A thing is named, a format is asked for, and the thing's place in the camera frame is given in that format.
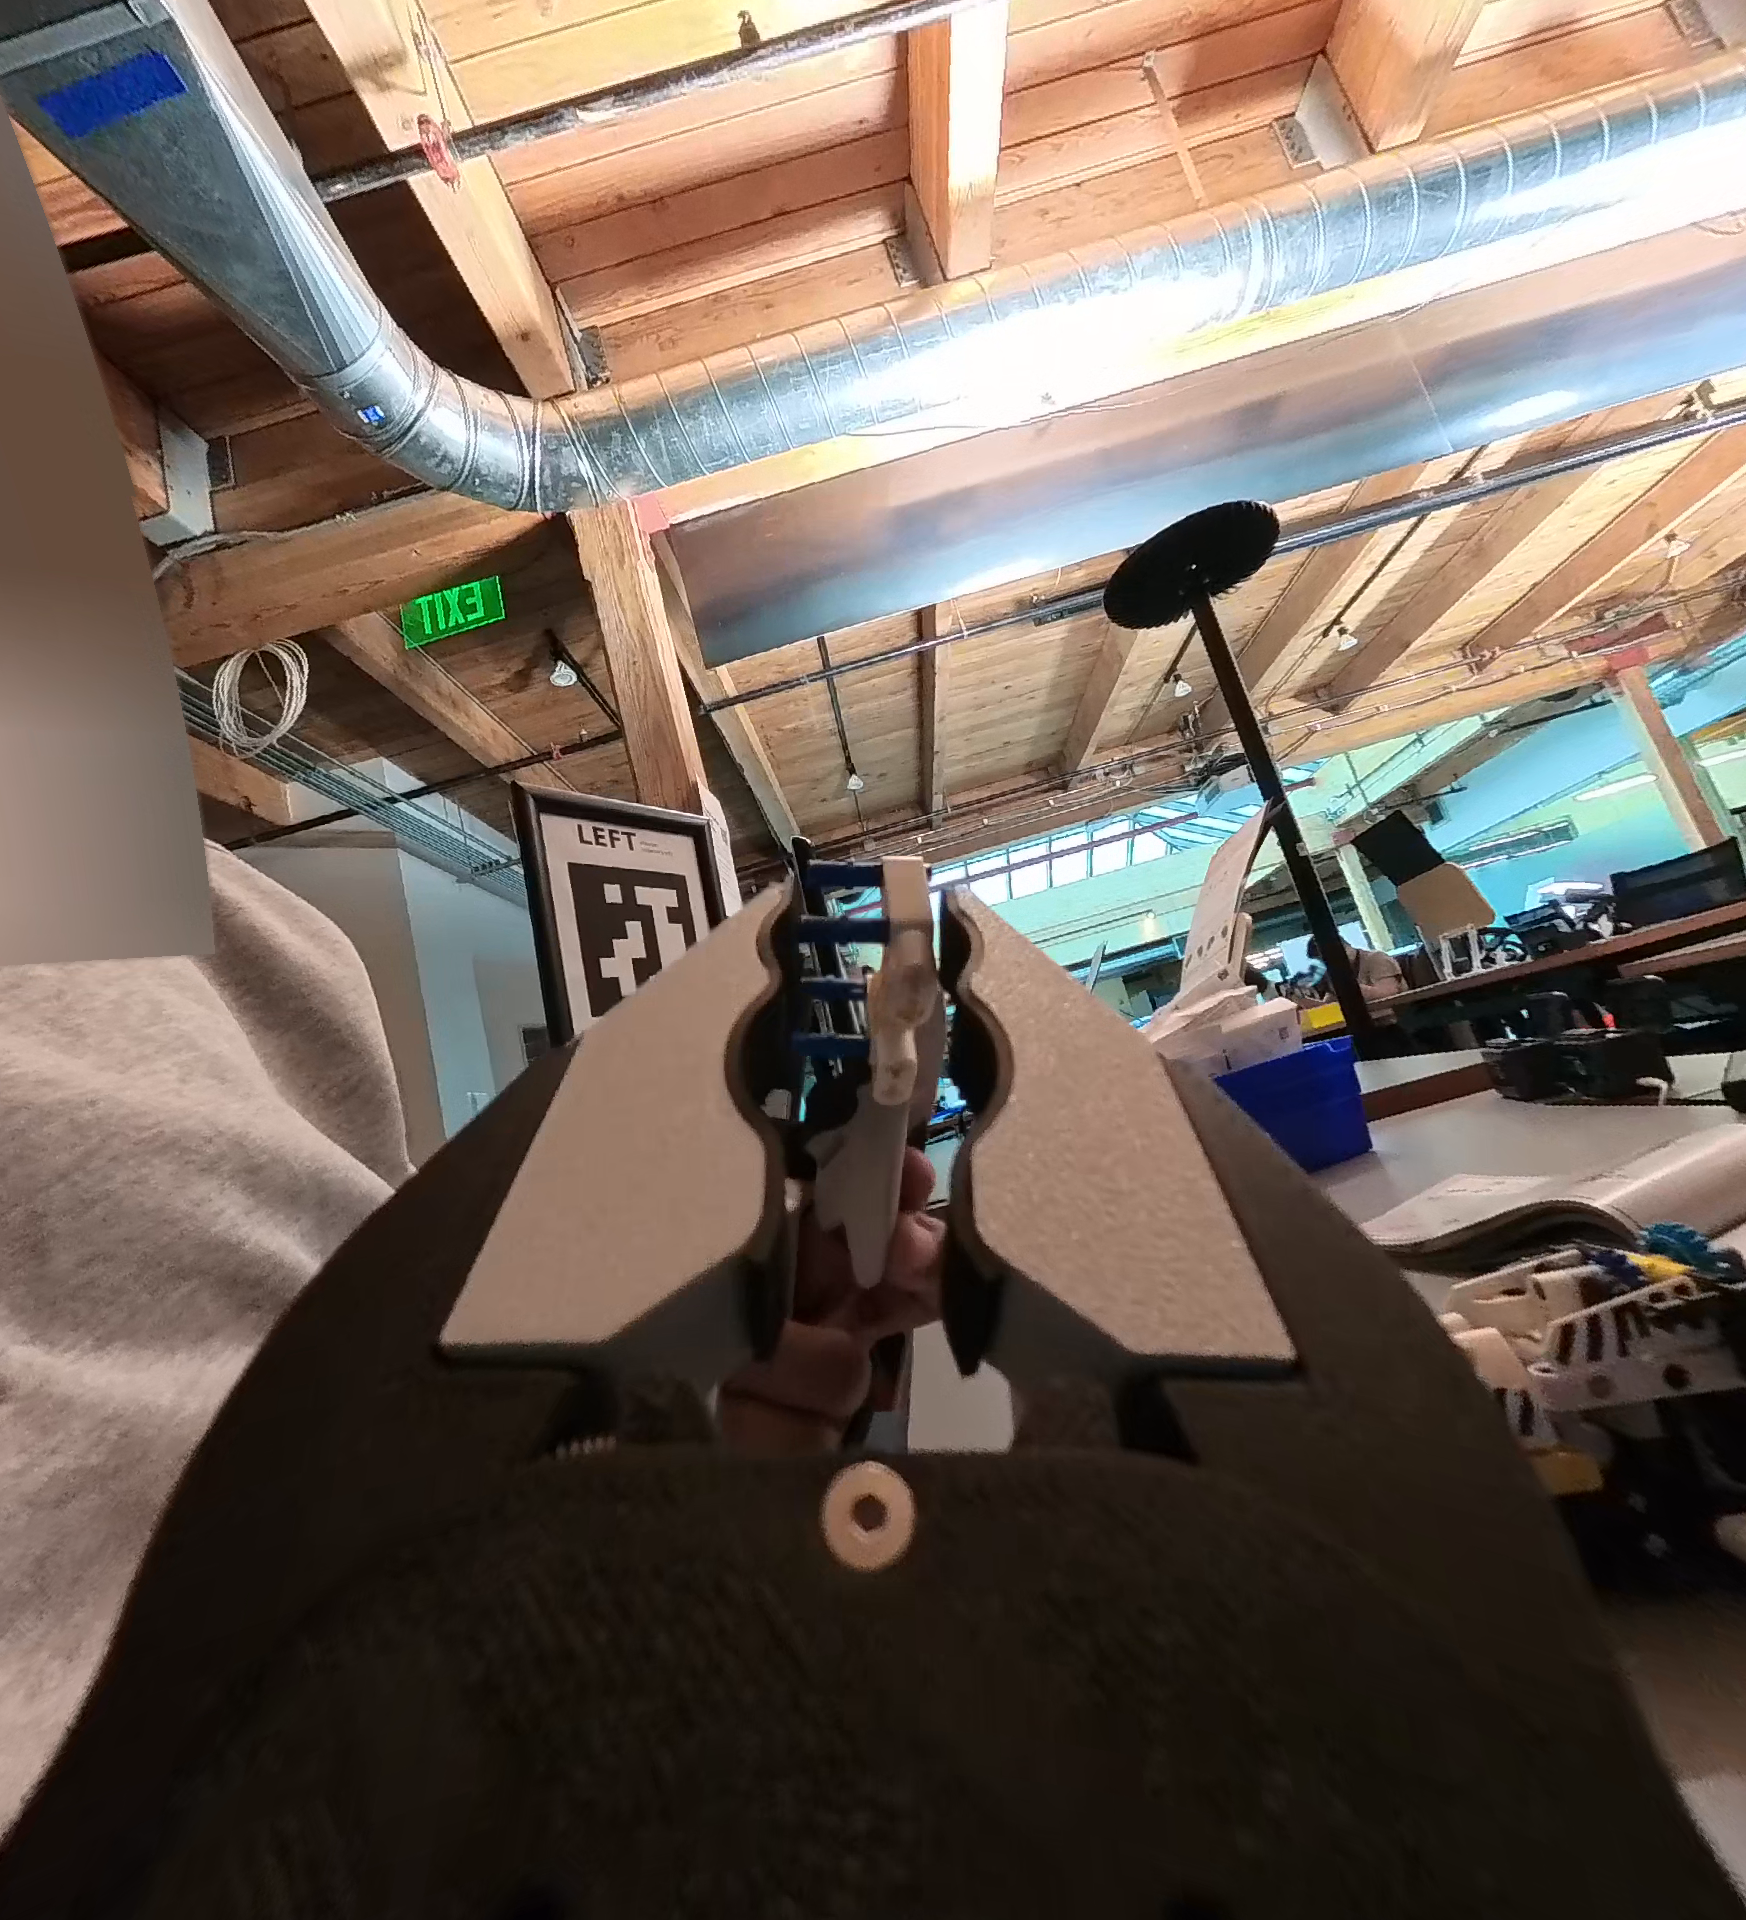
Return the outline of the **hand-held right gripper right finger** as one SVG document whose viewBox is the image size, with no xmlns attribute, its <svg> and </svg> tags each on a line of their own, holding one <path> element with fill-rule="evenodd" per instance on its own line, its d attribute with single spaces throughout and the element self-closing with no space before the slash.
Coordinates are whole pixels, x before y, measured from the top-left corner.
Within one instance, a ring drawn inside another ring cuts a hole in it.
<svg viewBox="0 0 1746 1920">
<path fill-rule="evenodd" d="M 940 905 L 950 1175 L 940 1323 L 964 1375 L 1275 1378 L 1298 1363 L 1155 1049 L 974 893 Z"/>
</svg>

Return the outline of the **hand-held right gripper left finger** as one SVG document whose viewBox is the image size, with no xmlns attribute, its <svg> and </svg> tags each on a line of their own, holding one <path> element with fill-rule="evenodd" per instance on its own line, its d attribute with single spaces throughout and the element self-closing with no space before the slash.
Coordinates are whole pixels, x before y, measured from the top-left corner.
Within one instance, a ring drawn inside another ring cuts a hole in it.
<svg viewBox="0 0 1746 1920">
<path fill-rule="evenodd" d="M 784 1153 L 744 1083 L 783 984 L 757 895 L 574 1044 L 546 1118 L 439 1334 L 442 1357 L 706 1394 L 784 1310 L 770 1277 Z"/>
</svg>

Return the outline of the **white yellow blue lego assembly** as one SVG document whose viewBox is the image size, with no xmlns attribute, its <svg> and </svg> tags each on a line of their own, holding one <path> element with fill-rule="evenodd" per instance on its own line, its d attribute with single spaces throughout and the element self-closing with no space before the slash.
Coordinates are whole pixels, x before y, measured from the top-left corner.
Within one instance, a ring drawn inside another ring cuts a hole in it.
<svg viewBox="0 0 1746 1920">
<path fill-rule="evenodd" d="M 917 1133 L 933 1118 L 948 1007 L 933 949 L 933 893 L 911 856 L 826 861 L 794 845 L 791 911 L 772 935 L 781 1083 L 811 1134 L 869 1099 Z"/>
</svg>

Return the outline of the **zebra striped lego helicopter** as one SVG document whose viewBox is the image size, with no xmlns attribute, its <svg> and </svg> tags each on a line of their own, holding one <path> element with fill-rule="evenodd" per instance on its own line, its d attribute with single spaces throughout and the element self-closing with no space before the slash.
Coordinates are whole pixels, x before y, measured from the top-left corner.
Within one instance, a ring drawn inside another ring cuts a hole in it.
<svg viewBox="0 0 1746 1920">
<path fill-rule="evenodd" d="M 1746 1588 L 1746 1256 L 1656 1224 L 1454 1283 L 1437 1314 L 1595 1588 Z"/>
</svg>

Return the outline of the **blue plastic bin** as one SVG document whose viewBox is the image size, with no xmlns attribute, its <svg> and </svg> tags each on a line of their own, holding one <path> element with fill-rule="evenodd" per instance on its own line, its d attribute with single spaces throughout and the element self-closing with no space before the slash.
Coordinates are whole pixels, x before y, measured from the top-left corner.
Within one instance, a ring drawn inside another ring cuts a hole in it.
<svg viewBox="0 0 1746 1920">
<path fill-rule="evenodd" d="M 1359 1062 L 1347 1037 L 1301 1044 L 1221 1074 L 1215 1085 L 1304 1173 L 1373 1153 Z"/>
</svg>

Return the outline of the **framed marker sign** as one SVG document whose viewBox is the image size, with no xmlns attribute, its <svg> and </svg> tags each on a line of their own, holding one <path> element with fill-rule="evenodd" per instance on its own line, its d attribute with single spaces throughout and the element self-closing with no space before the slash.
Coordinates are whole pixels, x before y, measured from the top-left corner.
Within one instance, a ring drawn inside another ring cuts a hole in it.
<svg viewBox="0 0 1746 1920">
<path fill-rule="evenodd" d="M 738 907 L 731 839 L 706 809 L 668 810 L 511 786 L 552 1045 L 572 1044 Z"/>
</svg>

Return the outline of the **leaning instruction card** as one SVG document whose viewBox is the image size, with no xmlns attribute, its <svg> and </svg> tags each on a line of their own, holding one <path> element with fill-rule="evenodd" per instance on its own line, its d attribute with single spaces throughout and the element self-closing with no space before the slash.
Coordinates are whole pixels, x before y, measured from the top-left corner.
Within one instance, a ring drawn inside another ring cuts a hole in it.
<svg viewBox="0 0 1746 1920">
<path fill-rule="evenodd" d="M 1221 842 L 1206 871 L 1183 951 L 1181 1000 L 1199 1001 L 1245 988 L 1251 917 L 1243 895 L 1270 830 L 1270 813 L 1270 802 L 1261 802 Z"/>
</svg>

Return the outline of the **black and beige panel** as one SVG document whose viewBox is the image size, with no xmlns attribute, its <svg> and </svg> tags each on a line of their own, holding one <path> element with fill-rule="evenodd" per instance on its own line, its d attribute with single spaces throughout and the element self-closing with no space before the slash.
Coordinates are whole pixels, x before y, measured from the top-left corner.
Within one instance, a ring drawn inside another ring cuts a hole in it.
<svg viewBox="0 0 1746 1920">
<path fill-rule="evenodd" d="M 1494 907 L 1470 873 L 1442 856 L 1411 817 L 1392 813 L 1370 836 L 1425 946 L 1494 926 Z"/>
</svg>

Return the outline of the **white instruction booklet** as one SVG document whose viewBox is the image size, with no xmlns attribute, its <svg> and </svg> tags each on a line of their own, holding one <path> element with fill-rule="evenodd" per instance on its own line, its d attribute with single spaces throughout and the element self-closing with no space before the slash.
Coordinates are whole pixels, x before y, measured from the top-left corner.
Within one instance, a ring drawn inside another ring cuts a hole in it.
<svg viewBox="0 0 1746 1920">
<path fill-rule="evenodd" d="M 1637 1251 L 1653 1226 L 1746 1224 L 1746 1124 L 1657 1146 L 1600 1175 L 1454 1175 L 1365 1220 L 1407 1266 L 1479 1274 L 1568 1245 Z"/>
</svg>

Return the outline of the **long wooden desk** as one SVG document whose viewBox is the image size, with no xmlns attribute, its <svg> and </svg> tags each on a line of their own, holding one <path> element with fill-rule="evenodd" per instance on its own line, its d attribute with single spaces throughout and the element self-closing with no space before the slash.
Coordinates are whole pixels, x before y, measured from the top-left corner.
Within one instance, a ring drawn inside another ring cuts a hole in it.
<svg viewBox="0 0 1746 1920">
<path fill-rule="evenodd" d="M 1413 1029 L 1496 1016 L 1519 1007 L 1530 995 L 1594 995 L 1628 967 L 1635 973 L 1651 973 L 1653 964 L 1663 955 L 1740 935 L 1746 935 L 1746 902 L 1614 935 L 1549 959 L 1487 967 L 1432 988 L 1411 989 L 1388 1000 L 1386 1012 L 1404 1029 Z"/>
</svg>

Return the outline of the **green exit sign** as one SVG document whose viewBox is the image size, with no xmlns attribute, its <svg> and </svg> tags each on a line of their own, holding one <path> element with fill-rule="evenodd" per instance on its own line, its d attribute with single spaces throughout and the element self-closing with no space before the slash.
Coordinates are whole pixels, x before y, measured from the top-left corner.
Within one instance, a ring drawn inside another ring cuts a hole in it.
<svg viewBox="0 0 1746 1920">
<path fill-rule="evenodd" d="M 402 648 L 426 650 L 440 640 L 479 632 L 507 619 L 501 575 L 485 575 L 439 588 L 404 601 L 399 610 Z"/>
</svg>

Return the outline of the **black pole with toothed disc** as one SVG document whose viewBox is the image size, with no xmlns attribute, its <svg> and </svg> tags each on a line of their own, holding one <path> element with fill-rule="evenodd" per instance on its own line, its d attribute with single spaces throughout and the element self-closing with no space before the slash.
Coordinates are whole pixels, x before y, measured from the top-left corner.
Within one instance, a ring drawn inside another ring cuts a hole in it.
<svg viewBox="0 0 1746 1920">
<path fill-rule="evenodd" d="M 1291 810 L 1285 780 L 1251 708 L 1240 664 L 1221 632 L 1215 599 L 1242 588 L 1271 558 L 1281 526 L 1270 504 L 1225 500 L 1189 516 L 1133 550 L 1101 594 L 1110 626 L 1128 632 L 1189 619 L 1211 664 L 1254 782 L 1264 799 L 1296 900 L 1317 946 L 1341 1022 L 1359 1062 L 1379 1057 L 1381 1033 L 1365 1006 L 1357 969 L 1330 914 L 1313 856 Z"/>
</svg>

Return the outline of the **black computer monitor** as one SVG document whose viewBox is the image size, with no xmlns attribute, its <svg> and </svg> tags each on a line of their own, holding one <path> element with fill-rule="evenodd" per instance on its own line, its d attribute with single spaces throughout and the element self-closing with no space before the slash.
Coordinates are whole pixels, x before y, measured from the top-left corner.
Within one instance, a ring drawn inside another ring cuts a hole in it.
<svg viewBox="0 0 1746 1920">
<path fill-rule="evenodd" d="M 1610 878 L 1614 927 L 1637 931 L 1746 902 L 1746 853 L 1725 839 Z"/>
</svg>

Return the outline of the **flat metal air duct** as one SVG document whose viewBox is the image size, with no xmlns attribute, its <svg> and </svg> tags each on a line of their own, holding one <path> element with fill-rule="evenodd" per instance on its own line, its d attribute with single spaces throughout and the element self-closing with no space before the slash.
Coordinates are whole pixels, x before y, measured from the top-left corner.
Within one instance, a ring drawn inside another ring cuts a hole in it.
<svg viewBox="0 0 1746 1920">
<path fill-rule="evenodd" d="M 1307 373 L 1273 360 L 1237 386 L 1202 373 L 1159 404 L 1098 402 L 726 508 L 673 527 L 661 556 L 710 662 L 732 664 L 1041 584 L 1231 498 L 1273 504 L 1273 552 L 1291 554 L 1746 428 L 1746 397 L 1689 389 L 1637 423 L 1530 450 L 1582 393 L 1484 412 L 1465 384 L 1356 349 Z"/>
</svg>

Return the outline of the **round metal ventilation duct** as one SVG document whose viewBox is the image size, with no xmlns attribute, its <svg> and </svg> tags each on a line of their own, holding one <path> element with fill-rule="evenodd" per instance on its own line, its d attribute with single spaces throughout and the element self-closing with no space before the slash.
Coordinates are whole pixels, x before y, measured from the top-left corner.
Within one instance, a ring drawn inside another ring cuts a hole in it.
<svg viewBox="0 0 1746 1920">
<path fill-rule="evenodd" d="M 569 399 L 425 355 L 207 5 L 0 5 L 0 96 L 349 438 L 539 516 L 967 436 L 1746 212 L 1746 48 Z"/>
</svg>

